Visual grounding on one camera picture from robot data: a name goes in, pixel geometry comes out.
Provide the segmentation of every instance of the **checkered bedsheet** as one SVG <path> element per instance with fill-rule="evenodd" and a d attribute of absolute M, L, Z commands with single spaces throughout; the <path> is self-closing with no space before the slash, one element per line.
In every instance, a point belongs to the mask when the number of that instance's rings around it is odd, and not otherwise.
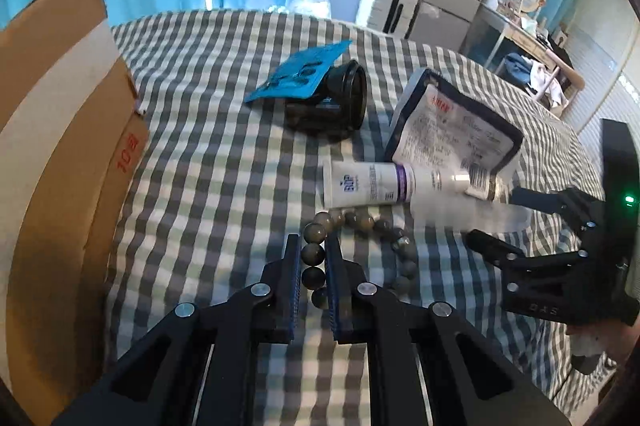
<path fill-rule="evenodd" d="M 333 21 L 244 11 L 158 14 L 113 29 L 140 90 L 150 138 L 116 230 L 107 303 L 108 362 L 177 303 L 208 306 L 260 278 L 280 258 L 287 233 L 322 208 L 325 157 L 380 160 L 394 106 L 417 67 L 432 67 L 460 91 L 522 129 L 514 184 L 541 191 L 601 187 L 571 129 L 516 88 L 450 51 L 374 35 Z M 351 39 L 370 79 L 367 112 L 351 140 L 329 143 L 283 128 L 280 102 L 249 107 L 245 94 L 289 54 Z M 497 269 L 466 249 L 459 233 L 414 229 L 407 206 L 374 216 L 412 230 L 419 252 L 410 300 L 446 300 L 566 414 L 608 373 L 570 371 L 564 326 L 505 312 Z M 530 228 L 502 236 L 528 254 L 575 247 L 559 217 L 534 213 Z M 397 274 L 386 245 L 340 236 L 345 258 L 383 284 Z M 328 315 L 302 291 L 295 340 L 260 352 L 256 424 L 370 422 L 366 348 L 336 345 Z"/>

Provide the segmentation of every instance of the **silver bolt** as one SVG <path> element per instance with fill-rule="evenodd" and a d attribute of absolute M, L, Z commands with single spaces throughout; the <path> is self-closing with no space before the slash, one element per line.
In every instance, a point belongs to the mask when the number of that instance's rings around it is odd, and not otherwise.
<path fill-rule="evenodd" d="M 441 318 L 451 316 L 451 305 L 444 303 L 443 301 L 435 303 L 431 309 L 436 316 L 440 316 Z"/>
<path fill-rule="evenodd" d="M 373 296 L 377 290 L 378 288 L 368 281 L 358 285 L 358 292 L 363 296 Z"/>
<path fill-rule="evenodd" d="M 271 292 L 271 287 L 265 283 L 257 283 L 251 287 L 251 294 L 254 296 L 266 296 Z"/>
<path fill-rule="evenodd" d="M 188 318 L 196 311 L 193 303 L 181 303 L 175 308 L 175 315 L 179 318 Z"/>

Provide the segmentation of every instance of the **black cylindrical container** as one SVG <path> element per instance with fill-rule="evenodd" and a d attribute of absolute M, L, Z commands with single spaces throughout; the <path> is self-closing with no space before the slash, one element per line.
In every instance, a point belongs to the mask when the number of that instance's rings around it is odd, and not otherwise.
<path fill-rule="evenodd" d="M 367 75 L 356 60 L 331 67 L 308 99 L 287 98 L 285 121 L 294 130 L 347 137 L 362 125 Z"/>

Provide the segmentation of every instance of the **suitcase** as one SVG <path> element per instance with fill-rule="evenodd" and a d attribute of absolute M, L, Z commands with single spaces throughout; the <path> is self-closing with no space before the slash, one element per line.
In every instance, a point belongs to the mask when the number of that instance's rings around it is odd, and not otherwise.
<path fill-rule="evenodd" d="M 418 0 L 360 0 L 356 25 L 407 38 Z"/>

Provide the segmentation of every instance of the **human hand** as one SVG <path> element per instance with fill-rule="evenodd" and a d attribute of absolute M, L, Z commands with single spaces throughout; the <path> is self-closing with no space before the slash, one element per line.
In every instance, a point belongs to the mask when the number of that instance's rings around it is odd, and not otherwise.
<path fill-rule="evenodd" d="M 567 325 L 566 334 L 588 334 L 603 346 L 611 359 L 624 363 L 640 338 L 640 316 L 633 327 L 620 320 L 604 320 L 583 326 Z"/>

